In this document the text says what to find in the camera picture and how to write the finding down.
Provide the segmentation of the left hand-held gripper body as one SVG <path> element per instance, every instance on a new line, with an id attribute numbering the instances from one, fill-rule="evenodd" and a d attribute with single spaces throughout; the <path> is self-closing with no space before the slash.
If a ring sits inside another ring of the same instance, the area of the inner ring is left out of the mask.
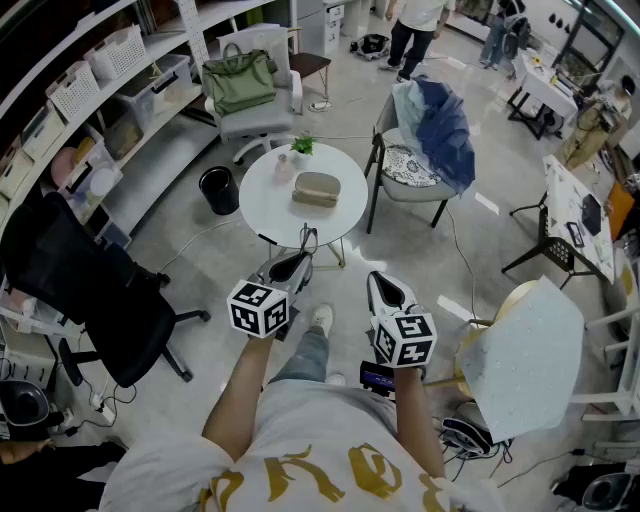
<path id="1" fill-rule="evenodd" d="M 279 255 L 240 280 L 227 297 L 231 326 L 259 339 L 284 341 L 299 313 L 297 295 L 312 278 L 312 260 L 308 251 Z"/>

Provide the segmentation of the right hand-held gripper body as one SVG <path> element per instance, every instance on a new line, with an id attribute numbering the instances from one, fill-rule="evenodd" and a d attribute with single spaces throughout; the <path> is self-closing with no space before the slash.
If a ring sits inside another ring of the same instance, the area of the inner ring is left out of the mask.
<path id="1" fill-rule="evenodd" d="M 418 303 L 407 284 L 372 271 L 366 286 L 371 313 L 367 336 L 375 360 L 361 363 L 360 384 L 388 398 L 395 393 L 395 370 L 417 368 L 426 372 L 438 336 L 432 314 Z"/>

